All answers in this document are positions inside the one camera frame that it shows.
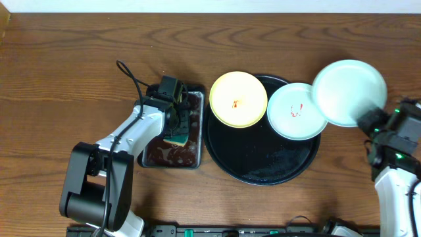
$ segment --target white plate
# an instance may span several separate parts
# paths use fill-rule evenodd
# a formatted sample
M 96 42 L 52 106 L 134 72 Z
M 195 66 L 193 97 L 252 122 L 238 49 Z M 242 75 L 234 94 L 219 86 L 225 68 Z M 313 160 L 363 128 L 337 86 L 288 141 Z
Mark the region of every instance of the white plate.
M 291 83 L 279 88 L 270 98 L 268 120 L 281 136 L 307 140 L 323 131 L 326 119 L 311 98 L 311 85 Z
M 384 108 L 387 99 L 382 75 L 367 63 L 342 60 L 325 67 L 314 79 L 312 98 L 332 124 L 357 126 L 369 110 Z

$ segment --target wood grain surface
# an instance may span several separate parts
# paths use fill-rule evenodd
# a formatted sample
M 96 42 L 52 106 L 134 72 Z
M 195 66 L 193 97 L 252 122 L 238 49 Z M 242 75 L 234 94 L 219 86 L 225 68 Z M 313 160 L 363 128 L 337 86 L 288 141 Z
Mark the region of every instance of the wood grain surface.
M 137 93 L 121 59 L 147 83 L 164 74 L 202 84 L 242 70 L 312 83 L 340 59 L 384 76 L 387 109 L 421 94 L 421 15 L 13 14 L 0 47 L 0 236 L 64 236 L 59 214 L 72 148 L 95 143 L 131 113 Z M 206 149 L 193 171 L 136 165 L 132 210 L 153 223 L 283 226 L 296 215 L 379 225 L 357 128 L 328 125 L 299 177 L 252 186 Z

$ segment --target round black tray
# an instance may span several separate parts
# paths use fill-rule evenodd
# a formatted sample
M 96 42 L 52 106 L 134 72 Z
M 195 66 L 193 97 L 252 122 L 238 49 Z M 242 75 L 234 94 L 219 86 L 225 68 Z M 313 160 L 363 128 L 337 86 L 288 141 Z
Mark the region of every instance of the round black tray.
M 287 80 L 255 75 L 268 98 Z M 312 162 L 320 145 L 320 134 L 304 141 L 283 138 L 269 124 L 266 113 L 248 128 L 221 123 L 211 106 L 205 110 L 203 137 L 215 163 L 232 177 L 254 185 L 275 185 L 301 174 Z

